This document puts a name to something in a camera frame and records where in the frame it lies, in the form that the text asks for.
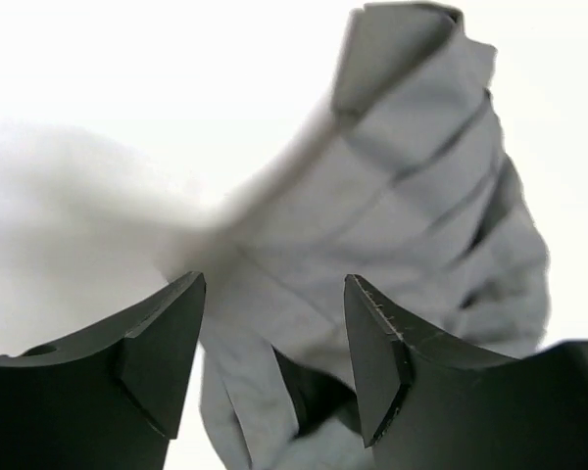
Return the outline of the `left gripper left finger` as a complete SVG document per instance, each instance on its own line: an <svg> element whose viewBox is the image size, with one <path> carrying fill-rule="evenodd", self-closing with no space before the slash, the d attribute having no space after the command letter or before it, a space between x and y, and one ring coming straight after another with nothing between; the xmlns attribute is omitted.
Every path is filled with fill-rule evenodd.
<svg viewBox="0 0 588 470"><path fill-rule="evenodd" d="M206 298L190 272L17 357L0 355L0 469L160 469L177 437Z"/></svg>

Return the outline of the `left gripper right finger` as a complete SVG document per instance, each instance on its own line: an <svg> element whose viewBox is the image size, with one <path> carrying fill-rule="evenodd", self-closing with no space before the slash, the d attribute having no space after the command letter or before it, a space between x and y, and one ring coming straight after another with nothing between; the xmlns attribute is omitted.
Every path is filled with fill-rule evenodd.
<svg viewBox="0 0 588 470"><path fill-rule="evenodd" d="M467 343L350 275L345 321L380 469L588 470L588 341L516 359Z"/></svg>

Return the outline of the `grey pleated skirt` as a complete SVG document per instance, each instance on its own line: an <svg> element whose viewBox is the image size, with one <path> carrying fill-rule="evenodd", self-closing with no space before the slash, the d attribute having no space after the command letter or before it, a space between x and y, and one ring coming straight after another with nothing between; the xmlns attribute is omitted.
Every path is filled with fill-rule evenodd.
<svg viewBox="0 0 588 470"><path fill-rule="evenodd" d="M549 311L545 242L489 92L496 51L463 13L377 3L352 19L328 126L230 228L177 233L168 277L204 273L200 411L228 469L369 469L344 279L482 348L532 354Z"/></svg>

